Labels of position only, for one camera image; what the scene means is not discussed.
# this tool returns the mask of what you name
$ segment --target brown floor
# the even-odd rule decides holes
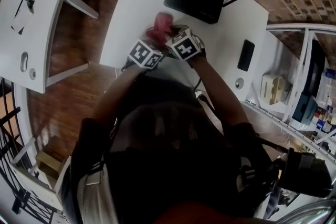
[[[81,120],[90,115],[104,91],[115,79],[114,68],[98,63],[104,37],[118,0],[83,1],[100,14],[99,19],[92,19],[68,4],[63,5],[51,52],[50,75],[86,61],[90,62],[89,68],[48,87],[45,94],[28,91],[29,114],[34,135],[49,136],[48,148],[63,157],[72,152]],[[246,109],[246,112],[262,137],[284,144],[288,134],[283,134],[280,128],[253,111]],[[220,129],[217,118],[210,112],[208,114]],[[279,155],[272,148],[266,149],[272,159]]]

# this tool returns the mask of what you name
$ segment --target person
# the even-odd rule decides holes
[[[271,160],[206,58],[188,62],[224,135],[192,88],[126,68],[82,120],[62,185],[70,223],[264,223],[251,219],[256,206],[241,195],[241,169],[263,170]]]

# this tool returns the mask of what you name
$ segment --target black metal railing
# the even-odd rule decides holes
[[[9,93],[12,95],[14,108],[13,111],[10,112],[8,112],[8,104],[6,100],[6,94]],[[0,118],[0,175],[6,181],[15,197],[12,211],[19,214],[20,210],[24,210],[40,222],[50,224],[56,209],[39,200],[34,196],[34,194],[25,190],[9,166],[13,158],[15,158],[24,146],[17,118],[17,114],[20,113],[20,107],[17,107],[15,104],[14,84],[12,83],[11,87],[9,87],[5,84],[4,79],[2,79],[0,88],[0,97],[1,96],[3,97],[5,116]],[[13,117],[15,118],[18,134],[14,134],[12,123],[10,122],[10,119]],[[17,166],[26,171],[29,171],[32,168],[32,164],[27,153],[20,159]],[[38,178],[39,173],[35,172],[34,175]]]

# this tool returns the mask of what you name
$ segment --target person's left arm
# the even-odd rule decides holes
[[[135,79],[144,69],[137,65],[132,65],[125,69],[123,73],[108,88],[102,99],[96,105],[91,118],[105,132],[110,132],[117,117],[117,110],[128,89]]]

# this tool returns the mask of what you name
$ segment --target white desk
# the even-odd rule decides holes
[[[34,1],[34,15],[21,35],[11,28],[21,0],[1,0],[0,2],[0,76],[44,93],[46,86],[88,66],[85,64],[49,77],[51,45],[63,1],[92,18],[97,19],[99,15],[81,0]],[[20,68],[23,52],[28,53],[27,69],[24,72]]]
[[[106,35],[100,63],[121,68],[135,41],[154,24],[159,12],[173,15],[175,24],[186,24],[205,43],[210,64],[221,75],[237,97],[244,101],[259,60],[267,25],[268,12],[254,0],[238,0],[223,8],[217,24],[209,25],[196,18],[165,7],[164,0],[118,0]],[[255,44],[248,72],[237,68],[244,40]],[[198,76],[185,62],[165,58],[152,76],[162,73],[194,86]],[[244,86],[238,90],[236,80],[243,78]]]

